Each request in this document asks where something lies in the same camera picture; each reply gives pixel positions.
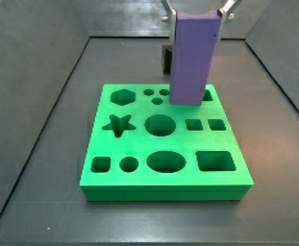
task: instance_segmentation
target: gray floor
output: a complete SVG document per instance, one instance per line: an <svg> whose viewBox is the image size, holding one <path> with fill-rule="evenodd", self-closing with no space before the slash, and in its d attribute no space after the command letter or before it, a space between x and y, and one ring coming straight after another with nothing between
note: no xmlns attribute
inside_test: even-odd
<svg viewBox="0 0 299 246"><path fill-rule="evenodd" d="M0 219L0 244L299 242L299 115L241 41L217 45L209 83L255 181L245 198L85 201L78 178L101 85L168 83L160 70L164 42L89 41Z"/></svg>

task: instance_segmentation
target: small square hole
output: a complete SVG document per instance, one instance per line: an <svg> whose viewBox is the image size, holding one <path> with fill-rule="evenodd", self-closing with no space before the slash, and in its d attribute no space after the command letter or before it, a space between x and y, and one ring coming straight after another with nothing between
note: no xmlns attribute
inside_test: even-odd
<svg viewBox="0 0 299 246"><path fill-rule="evenodd" d="M235 171L235 163L227 151L197 151L195 153L200 171Z"/></svg>
<svg viewBox="0 0 299 246"><path fill-rule="evenodd" d="M205 89L205 93L204 93L204 97L203 97L203 101L213 101L211 92Z"/></svg>
<svg viewBox="0 0 299 246"><path fill-rule="evenodd" d="M203 125L201 125L200 119L185 119L184 125L189 131L201 131L203 130Z"/></svg>
<svg viewBox="0 0 299 246"><path fill-rule="evenodd" d="M208 125L212 131L225 131L225 126L221 119L209 119Z"/></svg>
<svg viewBox="0 0 299 246"><path fill-rule="evenodd" d="M110 169L110 158L96 157L92 159L90 171L93 173L106 173Z"/></svg>

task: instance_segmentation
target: purple block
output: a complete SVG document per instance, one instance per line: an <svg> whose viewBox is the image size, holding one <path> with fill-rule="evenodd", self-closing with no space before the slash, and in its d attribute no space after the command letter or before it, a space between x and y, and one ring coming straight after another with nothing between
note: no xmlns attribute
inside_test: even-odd
<svg viewBox="0 0 299 246"><path fill-rule="evenodd" d="M171 104L200 105L216 45L220 17L177 12Z"/></svg>

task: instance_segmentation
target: hexagonal hole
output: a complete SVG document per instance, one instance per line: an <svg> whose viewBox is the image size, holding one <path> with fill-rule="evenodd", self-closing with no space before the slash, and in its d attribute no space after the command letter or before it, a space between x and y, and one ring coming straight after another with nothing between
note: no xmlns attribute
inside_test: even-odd
<svg viewBox="0 0 299 246"><path fill-rule="evenodd" d="M112 93L110 102L124 106L134 102L134 92L128 89L117 90Z"/></svg>

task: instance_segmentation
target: green shape sorter board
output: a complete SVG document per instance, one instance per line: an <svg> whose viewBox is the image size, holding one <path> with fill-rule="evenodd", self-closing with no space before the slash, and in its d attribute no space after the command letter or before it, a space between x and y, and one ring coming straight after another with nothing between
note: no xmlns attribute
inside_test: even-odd
<svg viewBox="0 0 299 246"><path fill-rule="evenodd" d="M213 86L177 106L168 85L104 85L80 185L88 201L240 200L252 179Z"/></svg>

